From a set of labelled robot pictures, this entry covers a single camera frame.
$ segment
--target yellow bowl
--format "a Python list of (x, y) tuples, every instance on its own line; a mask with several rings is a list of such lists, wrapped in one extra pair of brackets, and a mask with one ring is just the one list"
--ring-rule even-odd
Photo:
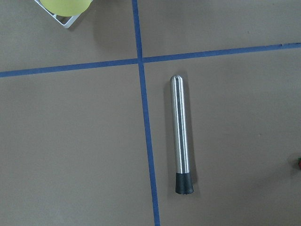
[(84, 12), (91, 0), (40, 0), (50, 12), (59, 16), (74, 16)]

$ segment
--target black rubber tip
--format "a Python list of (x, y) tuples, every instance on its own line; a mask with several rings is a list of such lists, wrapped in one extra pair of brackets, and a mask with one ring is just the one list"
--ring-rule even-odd
[(193, 193), (193, 185), (190, 173), (176, 173), (175, 192), (178, 194)]

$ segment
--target horizontal blue line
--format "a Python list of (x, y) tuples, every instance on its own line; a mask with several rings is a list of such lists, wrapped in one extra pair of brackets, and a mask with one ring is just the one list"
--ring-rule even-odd
[(270, 45), (270, 46), (232, 48), (232, 49), (213, 50), (213, 51), (204, 51), (204, 52), (195, 52), (195, 53), (173, 54), (173, 55), (165, 55), (165, 56), (151, 56), (151, 57), (144, 57), (143, 62), (152, 63), (152, 62), (160, 62), (160, 61), (168, 61), (168, 60), (181, 60), (181, 59), (190, 59), (190, 58), (198, 58), (198, 57), (213, 57), (213, 56), (221, 56), (221, 55), (229, 55), (229, 54), (262, 52), (262, 51), (288, 49), (288, 48), (301, 48), (301, 43), (287, 43), (287, 44)]
[(0, 78), (1, 77), (20, 76), (20, 75), (29, 75), (29, 74), (40, 74), (40, 73), (90, 69), (90, 68), (98, 68), (98, 67), (133, 65), (133, 64), (137, 64), (137, 63), (138, 63), (137, 59), (125, 59), (125, 60), (112, 60), (112, 61), (103, 61), (103, 62), (94, 62), (94, 63), (85, 63), (85, 64), (76, 64), (76, 65), (42, 67), (42, 68), (33, 68), (33, 69), (25, 69), (25, 70), (17, 70), (17, 71), (9, 71), (9, 72), (0, 72)]

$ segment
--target vertical blue line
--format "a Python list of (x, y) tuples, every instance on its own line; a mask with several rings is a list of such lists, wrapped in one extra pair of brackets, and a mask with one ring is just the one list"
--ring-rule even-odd
[(141, 42), (137, 0), (132, 0), (132, 5), (133, 5), (133, 14), (134, 14), (134, 25), (135, 25), (135, 36), (136, 36), (136, 47), (137, 47), (138, 68), (139, 68), (139, 77), (140, 77), (146, 148), (147, 148), (147, 157), (148, 157), (149, 172), (150, 172), (152, 206), (154, 212), (155, 226), (160, 226), (155, 165), (154, 165), (154, 158), (153, 158), (152, 144), (151, 144), (151, 125), (150, 125), (147, 93), (146, 93), (146, 83), (145, 83), (145, 73), (144, 73), (144, 65), (143, 65), (142, 42)]

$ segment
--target metal muddler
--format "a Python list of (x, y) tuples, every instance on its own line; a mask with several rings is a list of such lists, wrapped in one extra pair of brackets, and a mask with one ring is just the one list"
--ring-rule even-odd
[(183, 79), (175, 75), (170, 79), (171, 102), (174, 124), (174, 148), (176, 161), (175, 192), (193, 193), (189, 169), (189, 152), (187, 144), (186, 116)]

